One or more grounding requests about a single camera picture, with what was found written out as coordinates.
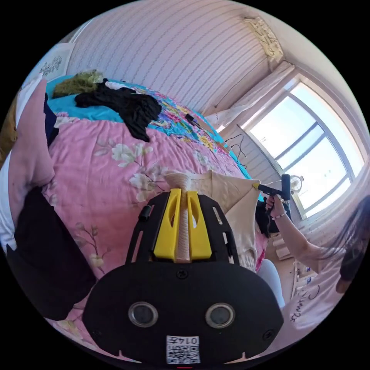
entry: window frame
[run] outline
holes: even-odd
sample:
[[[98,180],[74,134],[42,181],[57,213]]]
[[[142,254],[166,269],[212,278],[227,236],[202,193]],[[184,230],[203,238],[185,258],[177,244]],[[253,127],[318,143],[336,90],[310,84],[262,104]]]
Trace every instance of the window frame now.
[[[348,116],[340,109],[335,109],[335,101],[332,98],[329,98],[329,95],[323,91],[319,86],[315,84],[311,79],[304,76],[301,73],[297,73],[295,77],[293,77],[280,91],[280,93],[275,96],[273,100],[271,100],[269,103],[267,103],[262,109],[259,110],[258,114],[253,115],[248,121],[246,121],[241,128],[251,137],[251,139],[258,145],[259,149],[263,152],[263,154],[266,156],[267,160],[270,162],[270,164],[274,167],[276,172],[281,176],[282,174],[286,173],[295,163],[297,163],[299,160],[301,160],[305,155],[307,155],[316,145],[318,145],[325,137],[328,138],[329,142],[335,149],[336,153],[338,154],[345,170],[346,175],[323,197],[321,197],[319,200],[317,200],[314,204],[312,204],[310,207],[304,209],[303,205],[299,199],[298,194],[293,194],[292,198],[297,206],[298,212],[301,216],[301,219],[304,220],[308,218],[306,216],[306,213],[315,208],[317,205],[319,205],[321,202],[323,202],[326,198],[328,198],[333,192],[335,192],[346,179],[349,179],[350,183],[352,184],[355,180],[355,175],[353,173],[352,167],[349,163],[349,160],[342,149],[341,145],[338,143],[338,140],[335,138],[333,133],[329,130],[329,128],[325,125],[325,123],[318,117],[318,115],[309,108],[306,104],[304,104],[298,97],[293,95],[291,91],[299,84],[303,83],[310,89],[312,89],[314,92],[316,92],[333,110],[334,112],[339,116],[339,118],[343,121],[347,129],[350,131],[351,135],[354,138],[354,141],[356,145],[359,148],[359,151],[361,153],[361,156],[365,162],[365,159],[367,157],[367,153],[365,150],[365,147],[362,144],[362,141],[359,140],[358,135],[354,135],[353,132],[353,126],[348,125],[349,118]],[[279,103],[281,103],[286,97],[289,97],[293,99],[296,103],[298,103],[304,110],[306,110],[314,119],[315,123],[303,134],[301,135],[292,145],[290,145],[287,149],[285,149],[282,153],[280,153],[276,158],[274,158],[262,145],[262,143],[259,142],[259,140],[251,133],[251,130],[267,115],[269,114]],[[308,150],[306,150],[299,158],[297,158],[292,164],[290,164],[286,168],[281,168],[280,164],[277,162],[277,159],[279,157],[282,157],[286,152],[288,152],[291,148],[293,148],[295,145],[297,145],[314,127],[317,125],[320,126],[320,128],[324,131],[324,133],[320,136],[318,140],[315,141],[313,145],[310,146]]]

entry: yellow clamp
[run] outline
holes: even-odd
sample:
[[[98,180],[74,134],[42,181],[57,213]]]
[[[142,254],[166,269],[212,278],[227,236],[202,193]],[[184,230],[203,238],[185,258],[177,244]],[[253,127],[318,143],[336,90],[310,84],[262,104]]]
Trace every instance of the yellow clamp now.
[[[181,189],[171,189],[154,248],[156,258],[176,261],[180,200]],[[209,259],[212,250],[197,192],[187,192],[187,208],[190,260]]]

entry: striped wallpaper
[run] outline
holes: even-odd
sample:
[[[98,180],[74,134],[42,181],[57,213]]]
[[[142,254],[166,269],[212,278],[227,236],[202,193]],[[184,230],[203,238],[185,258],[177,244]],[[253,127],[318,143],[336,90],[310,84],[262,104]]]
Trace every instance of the striped wallpaper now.
[[[241,22],[246,14],[245,5],[228,0],[133,2],[83,30],[67,72],[95,68],[212,114],[269,74],[262,46]]]

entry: floor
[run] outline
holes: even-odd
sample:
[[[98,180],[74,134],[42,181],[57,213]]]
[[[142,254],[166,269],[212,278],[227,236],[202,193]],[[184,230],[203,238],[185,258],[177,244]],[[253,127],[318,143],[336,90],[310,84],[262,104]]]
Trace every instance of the floor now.
[[[271,242],[269,242],[267,245],[266,258],[274,263],[277,272],[279,273],[284,301],[287,303],[291,300],[293,290],[294,258],[288,258],[280,261]]]

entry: woman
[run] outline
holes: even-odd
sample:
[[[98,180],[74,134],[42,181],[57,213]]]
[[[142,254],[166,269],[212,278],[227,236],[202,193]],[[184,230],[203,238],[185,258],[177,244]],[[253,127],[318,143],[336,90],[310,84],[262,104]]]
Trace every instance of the woman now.
[[[284,304],[276,268],[266,262],[258,273],[271,287],[281,307],[284,324],[260,356],[281,350],[314,330],[332,311],[353,280],[370,239],[370,195],[366,196],[349,217],[343,230],[328,248],[317,247],[286,216],[278,196],[269,197],[267,208],[276,222],[292,256],[318,275]]]

